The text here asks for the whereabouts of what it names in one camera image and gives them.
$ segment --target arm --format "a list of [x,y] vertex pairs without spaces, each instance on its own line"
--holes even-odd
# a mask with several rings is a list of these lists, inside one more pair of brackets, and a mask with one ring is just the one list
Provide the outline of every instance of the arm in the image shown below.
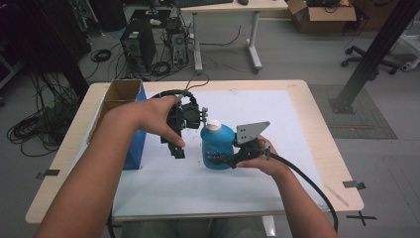
[[[271,145],[271,152],[277,154]],[[272,176],[280,191],[293,237],[338,237],[327,216],[306,193],[294,173],[280,161],[265,157],[240,162],[239,168],[258,168]]]
[[100,237],[136,130],[183,147],[166,125],[174,96],[129,103],[108,112],[52,202],[36,237]]

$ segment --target gray floor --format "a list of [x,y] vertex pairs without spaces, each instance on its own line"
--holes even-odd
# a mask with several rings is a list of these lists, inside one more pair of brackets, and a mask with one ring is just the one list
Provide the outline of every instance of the gray floor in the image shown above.
[[[201,42],[208,43],[229,42],[237,34],[237,28],[229,24],[214,32],[203,25],[200,29]],[[366,49],[374,38],[374,34],[356,37],[300,35],[287,20],[261,20],[256,44],[263,69],[254,74],[245,49],[249,32],[250,28],[244,26],[239,38],[228,48],[202,47],[205,73],[211,80],[304,79],[307,83],[345,84],[356,65],[340,67],[345,58],[343,48],[353,40],[351,45]],[[91,37],[93,50],[109,49],[119,42],[116,33],[103,38]],[[413,55],[403,48],[396,48],[389,57],[401,63],[413,59]],[[94,76],[88,79],[89,83],[107,81],[108,66],[109,62],[101,63]],[[90,74],[94,67],[88,56],[80,61],[84,75]],[[381,69],[377,79],[369,81],[365,87],[397,140],[335,140],[353,178],[367,187],[360,191],[365,202],[362,215],[375,217],[367,219],[363,225],[360,219],[347,218],[347,215],[358,215],[357,212],[340,213],[339,234],[342,237],[420,236],[419,72],[420,69],[415,68],[389,75]],[[115,62],[110,67],[110,74],[113,73]],[[194,76],[192,67],[188,67],[164,80],[188,80]],[[28,158],[6,139],[11,126],[35,112],[35,90],[25,72],[11,80],[0,94],[6,102],[0,107],[0,237],[30,237],[37,225],[27,224],[25,215],[42,182],[35,176],[50,166],[54,154]],[[26,145],[26,150],[32,152],[41,148],[39,141]],[[285,217],[275,216],[274,220],[277,237],[290,237]],[[185,233],[188,237],[201,237],[193,232],[202,230],[205,222],[197,220],[194,225],[185,225]]]

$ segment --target plastic bottle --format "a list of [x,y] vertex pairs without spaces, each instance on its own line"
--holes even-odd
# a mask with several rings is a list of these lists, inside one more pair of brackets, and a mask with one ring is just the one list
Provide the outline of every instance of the plastic bottle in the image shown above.
[[226,164],[214,164],[234,154],[232,142],[235,139],[235,132],[218,120],[208,120],[207,125],[201,130],[203,140],[203,162],[211,170],[225,170]]

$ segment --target hand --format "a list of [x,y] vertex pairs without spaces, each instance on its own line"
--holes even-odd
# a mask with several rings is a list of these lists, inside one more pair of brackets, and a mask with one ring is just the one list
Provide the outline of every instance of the hand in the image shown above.
[[[274,146],[267,138],[263,136],[258,136],[258,138],[260,140],[260,145],[262,148],[263,148],[264,143],[268,143],[271,153],[277,155],[277,151],[275,150]],[[284,163],[273,158],[270,158],[269,160],[267,160],[266,157],[263,155],[252,160],[239,162],[237,164],[237,167],[238,168],[257,168],[272,177],[284,175],[290,171],[289,167],[285,165]]]
[[127,117],[133,119],[137,129],[162,136],[174,145],[184,147],[185,143],[182,138],[166,124],[167,114],[175,100],[176,97],[173,95],[164,98],[151,98],[126,104],[115,110],[119,110],[118,113],[125,113]]

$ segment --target wooden table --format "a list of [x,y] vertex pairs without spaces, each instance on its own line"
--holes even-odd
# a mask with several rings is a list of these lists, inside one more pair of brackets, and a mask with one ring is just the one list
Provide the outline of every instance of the wooden table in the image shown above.
[[[186,82],[145,82],[146,92],[184,88]],[[53,198],[66,179],[72,163],[84,143],[85,134],[91,126],[101,99],[109,83],[95,83],[90,86],[64,141],[59,148],[51,170],[60,170],[56,177],[45,177],[37,193],[26,220],[40,223],[44,218]],[[237,80],[211,81],[203,87],[194,87],[193,91],[227,90],[281,90],[290,96],[294,110],[324,192],[337,211],[362,210],[364,203],[355,187],[345,188],[343,181],[352,180],[351,175],[338,151],[338,148],[325,124],[314,98],[303,80]]]
[[[260,61],[259,55],[256,50],[255,42],[257,35],[257,27],[260,17],[260,11],[271,11],[271,10],[286,10],[287,4],[284,0],[250,0],[247,6],[243,6],[235,0],[233,3],[225,4],[216,4],[200,7],[190,7],[182,8],[182,13],[192,13],[193,21],[193,33],[194,33],[194,60],[195,60],[195,70],[197,73],[202,72],[203,64],[201,61],[201,52],[200,52],[200,43],[198,38],[198,15],[209,15],[211,18],[211,23],[218,24],[227,24],[227,23],[238,23],[245,25],[248,23],[252,24],[251,37],[247,39],[248,49],[250,50],[251,57],[253,59],[254,66],[256,71],[263,68],[263,65]],[[248,21],[244,20],[244,14],[252,14],[253,19]]]

